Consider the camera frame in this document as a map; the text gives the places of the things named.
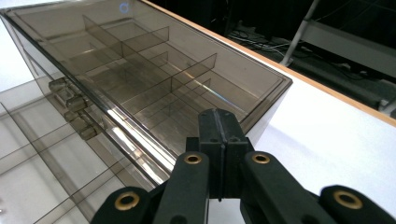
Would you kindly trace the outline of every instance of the brass screw insert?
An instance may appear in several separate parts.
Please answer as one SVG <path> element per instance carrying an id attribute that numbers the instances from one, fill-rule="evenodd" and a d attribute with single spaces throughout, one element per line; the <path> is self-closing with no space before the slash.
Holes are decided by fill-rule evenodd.
<path id="1" fill-rule="evenodd" d="M 340 203 L 344 207 L 350 209 L 361 209 L 363 207 L 363 202 L 356 197 L 356 195 L 346 192 L 344 190 L 337 190 L 333 197 L 336 202 Z"/>
<path id="2" fill-rule="evenodd" d="M 266 164 L 270 162 L 270 158 L 262 154 L 255 154 L 251 157 L 251 159 L 260 164 Z"/>
<path id="3" fill-rule="evenodd" d="M 184 158 L 184 162 L 188 164 L 198 164 L 202 161 L 202 158 L 198 155 L 191 154 Z"/>
<path id="4" fill-rule="evenodd" d="M 126 198 L 132 198 L 132 200 L 128 203 L 123 202 L 123 199 Z M 137 204 L 140 201 L 140 197 L 139 195 L 137 195 L 135 192 L 133 191 L 128 191 L 128 192 L 124 192 L 122 193 L 116 200 L 116 202 L 114 203 L 114 205 L 116 206 L 116 208 L 120 211 L 126 211 L 129 210 L 135 206 L 137 206 Z"/>

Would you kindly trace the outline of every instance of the cable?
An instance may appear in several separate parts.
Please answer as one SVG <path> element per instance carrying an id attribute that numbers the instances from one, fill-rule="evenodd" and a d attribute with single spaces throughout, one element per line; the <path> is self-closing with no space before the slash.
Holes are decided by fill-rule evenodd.
<path id="1" fill-rule="evenodd" d="M 242 31 L 242 30 L 238 30 L 238 29 L 234 29 L 234 31 L 236 31 L 236 32 L 243 32 L 244 34 L 247 34 L 247 35 L 249 35 L 249 34 L 251 34 L 251 35 L 257 35 L 257 34 L 255 34 L 255 33 L 251 33 L 251 32 L 248 32 L 248 31 Z"/>
<path id="2" fill-rule="evenodd" d="M 330 12 L 329 14 L 320 17 L 319 19 L 316 19 L 315 21 L 320 21 L 323 20 L 325 18 L 330 17 L 332 14 L 336 13 L 337 11 L 339 11 L 340 9 L 342 9 L 343 7 L 346 7 L 350 2 L 352 2 L 352 0 L 349 0 L 347 2 L 345 2 L 343 5 L 341 5 L 340 7 L 336 8 L 335 10 L 333 10 L 332 12 Z"/>
<path id="3" fill-rule="evenodd" d="M 240 37 L 233 36 L 233 35 L 229 35 L 229 37 L 233 38 L 233 39 L 237 39 L 237 40 L 243 41 L 242 43 L 240 43 L 241 45 L 247 43 L 249 46 L 253 47 L 256 50 L 262 50 L 262 51 L 266 51 L 266 52 L 277 52 L 278 54 L 282 55 L 283 57 L 285 55 L 280 50 L 277 50 L 276 48 L 289 45 L 289 44 L 280 44 L 280 45 L 270 46 L 270 45 L 266 45 L 269 42 L 265 42 L 265 43 L 256 42 L 256 41 L 248 40 L 248 39 L 245 39 L 245 38 L 240 38 Z"/>
<path id="4" fill-rule="evenodd" d="M 305 54 L 304 56 L 300 56 L 298 55 L 298 53 L 303 53 Z M 298 58 L 298 59 L 305 59 L 305 58 L 310 58 L 312 56 L 315 56 L 315 53 L 310 50 L 310 49 L 299 49 L 299 50 L 295 50 L 293 52 L 293 58 Z"/>
<path id="5" fill-rule="evenodd" d="M 351 79 L 351 80 L 354 80 L 354 81 L 361 81 L 361 80 L 364 80 L 365 78 L 364 77 L 353 77 L 353 76 L 351 76 L 351 75 L 349 75 L 349 74 L 347 74 L 346 72 L 344 72 L 340 67 L 338 67 L 337 65 L 335 65 L 334 63 L 332 63 L 332 62 L 329 62 L 329 61 L 327 61 L 327 60 L 324 60 L 324 62 L 325 63 L 328 63 L 329 65 L 331 65 L 332 67 L 334 67 L 338 72 L 340 72 L 342 75 L 344 75 L 345 77 L 347 77 L 347 78 L 349 78 L 349 79 Z"/>
<path id="6" fill-rule="evenodd" d="M 233 30 L 232 34 L 238 35 L 240 38 L 245 38 L 248 39 L 248 33 L 245 31 L 240 31 L 240 30 Z"/>
<path id="7" fill-rule="evenodd" d="M 268 43 L 271 43 L 271 41 L 258 42 L 258 41 L 253 41 L 253 40 L 250 40 L 250 39 L 245 39 L 245 38 L 241 38 L 241 37 L 233 36 L 233 35 L 229 35 L 229 37 L 233 38 L 233 39 L 240 40 L 240 41 L 249 42 L 251 44 L 262 44 L 262 48 L 265 48 L 265 49 L 277 49 L 277 48 L 281 48 L 281 47 L 285 47 L 285 46 L 290 45 L 290 42 L 289 43 L 285 43 L 285 44 L 267 45 Z"/>

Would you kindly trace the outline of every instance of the transparent plastic organizer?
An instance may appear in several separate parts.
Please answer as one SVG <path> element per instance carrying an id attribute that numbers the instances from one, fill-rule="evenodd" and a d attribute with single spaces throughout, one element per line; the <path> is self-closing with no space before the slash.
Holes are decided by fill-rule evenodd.
<path id="1" fill-rule="evenodd" d="M 154 186 L 103 133 L 82 140 L 36 81 L 0 93 L 0 222 L 88 223 L 124 186 Z"/>
<path id="2" fill-rule="evenodd" d="M 245 133 L 254 130 L 260 135 L 291 84 L 264 64 L 141 1 L 72 1 L 0 13 L 35 78 L 26 85 L 36 85 L 42 94 L 28 105 L 42 101 L 58 112 L 60 126 L 45 134 L 59 134 L 59 142 L 67 142 L 63 129 L 71 128 L 70 134 L 79 135 L 76 141 L 87 151 L 99 158 L 102 153 L 112 155 L 131 181 L 147 190 L 169 177 L 186 138 L 198 136 L 200 112 L 229 110 Z M 32 158 L 37 155 L 47 164 L 66 197 L 73 198 L 79 185 L 63 182 L 59 174 L 65 171 L 52 169 L 41 147 L 35 147 L 36 138 L 29 137 L 30 129 L 37 125 L 40 130 L 40 124 L 25 130 L 14 119 L 13 114 L 28 105 L 4 105 L 4 116 L 20 128 L 26 146 L 33 147 Z M 38 114 L 52 123 L 46 113 L 43 109 Z M 50 151 L 51 146 L 43 148 Z M 70 164 L 91 168 L 90 161 L 74 159 Z M 105 162 L 105 171 L 112 171 L 109 164 Z M 83 183 L 94 182 L 96 177 L 88 176 Z M 72 202 L 78 207 L 82 199 Z M 90 220 L 94 209 L 84 209 L 78 207 Z"/>

